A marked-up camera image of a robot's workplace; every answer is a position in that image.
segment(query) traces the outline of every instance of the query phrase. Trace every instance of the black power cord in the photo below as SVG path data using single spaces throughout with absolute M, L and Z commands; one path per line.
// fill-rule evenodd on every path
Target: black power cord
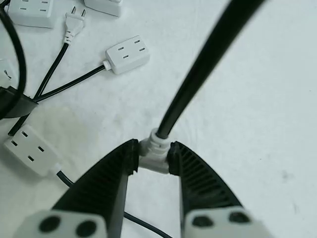
M 12 100 L 7 103 L 7 106 L 0 111 L 0 119 L 2 119 L 11 111 L 12 108 L 16 106 L 20 97 L 23 95 L 26 85 L 26 63 L 19 37 L 14 29 L 11 19 L 2 7 L 0 7 L 0 20 L 3 23 L 6 31 L 8 32 L 9 37 L 11 38 L 19 63 L 19 85 L 17 88 L 17 92 L 13 96 Z
M 56 57 L 54 63 L 51 65 L 50 69 L 48 70 L 45 78 L 43 79 L 39 89 L 37 90 L 34 99 L 41 96 L 41 94 L 43 93 L 46 85 L 48 84 L 50 78 L 52 77 L 54 71 L 56 70 L 57 66 L 59 65 L 61 59 L 63 58 L 64 54 L 66 53 L 66 50 L 68 48 L 68 44 L 64 43 L 63 47 L 61 48 L 58 56 Z M 14 136 L 16 134 L 16 132 L 21 128 L 21 126 L 23 125 L 23 123 L 26 121 L 26 119 L 28 118 L 30 114 L 25 115 L 23 117 L 21 117 L 16 124 L 14 124 L 14 126 L 12 127 L 12 129 L 9 131 L 8 135 L 9 136 Z
M 71 187 L 74 183 L 63 173 L 63 171 L 59 171 L 57 173 L 57 176 L 60 178 L 60 180 L 68 187 Z M 131 222 L 134 222 L 156 234 L 158 234 L 159 236 L 163 237 L 163 238 L 172 238 L 171 236 L 169 236 L 168 234 L 166 234 L 165 232 L 161 231 L 160 229 L 150 225 L 149 223 L 146 223 L 142 220 L 140 220 L 139 218 L 136 218 L 135 216 L 132 216 L 131 214 L 124 212 L 123 215 L 126 219 L 130 220 Z
M 4 8 L 5 6 L 7 6 L 10 3 L 11 0 L 4 0 L 2 3 L 0 3 L 0 7 Z
M 52 96 L 54 96 L 54 95 L 56 95 L 58 93 L 61 93 L 62 91 L 66 90 L 68 88 L 71 88 L 71 87 L 75 86 L 76 84 L 86 80 L 87 78 L 90 78 L 91 76 L 95 75 L 96 73 L 98 73 L 98 72 L 100 72 L 100 71 L 102 71 L 104 69 L 105 69 L 105 66 L 101 65 L 101 66 L 93 69 L 92 71 L 84 74 L 83 76 L 81 76 L 81 77 L 79 77 L 79 78 L 77 78 L 77 79 L 75 79 L 75 80 L 73 80 L 73 81 L 71 81 L 71 82 L 59 87 L 59 88 L 56 88 L 56 89 L 54 89 L 54 90 L 52 90 L 52 91 L 50 91 L 48 93 L 45 93 L 45 94 L 35 98 L 34 100 L 38 103 L 38 102 L 40 102 L 42 100 L 50 98 L 50 97 L 52 97 Z
M 159 138 L 168 138 L 180 115 L 263 1 L 232 0 L 229 3 L 165 113 L 157 131 Z

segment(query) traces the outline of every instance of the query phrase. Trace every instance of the electrical plug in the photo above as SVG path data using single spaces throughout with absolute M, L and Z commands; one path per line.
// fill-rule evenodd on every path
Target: electrical plug
M 86 10 L 84 9 L 80 16 L 75 15 L 75 13 L 76 7 L 74 7 L 71 12 L 66 13 L 66 34 L 64 43 L 69 45 L 71 44 L 74 37 L 85 27 Z

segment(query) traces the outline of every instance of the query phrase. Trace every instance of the outlet slot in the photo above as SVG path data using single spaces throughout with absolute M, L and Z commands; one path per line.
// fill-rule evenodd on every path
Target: outlet slot
M 24 131 L 22 132 L 22 135 L 24 135 L 25 137 L 28 137 L 28 134 L 25 133 Z
M 41 146 L 39 146 L 38 149 L 39 149 L 40 151 L 44 152 L 44 149 L 43 149 Z
M 34 159 L 31 156 L 28 156 L 28 159 L 32 162 L 34 161 Z

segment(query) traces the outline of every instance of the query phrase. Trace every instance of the extension cord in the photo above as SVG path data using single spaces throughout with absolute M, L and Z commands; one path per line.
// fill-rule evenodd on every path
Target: extension cord
M 8 15 L 18 25 L 53 28 L 54 0 L 11 0 Z
M 47 176 L 50 171 L 57 174 L 61 169 L 58 153 L 28 125 L 24 125 L 14 137 L 9 138 L 4 146 L 39 176 Z

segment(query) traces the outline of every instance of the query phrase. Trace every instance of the outlet socket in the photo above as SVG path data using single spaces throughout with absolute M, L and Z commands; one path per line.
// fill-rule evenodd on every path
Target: outlet socket
M 123 0 L 84 0 L 85 5 L 94 10 L 114 16 L 122 15 Z
M 48 175 L 59 161 L 59 155 L 54 148 L 28 125 L 21 127 L 4 146 L 27 167 L 43 177 Z
M 54 0 L 11 0 L 8 15 L 18 25 L 53 28 Z
M 149 61 L 150 52 L 140 36 L 119 43 L 106 51 L 115 74 L 124 73 Z

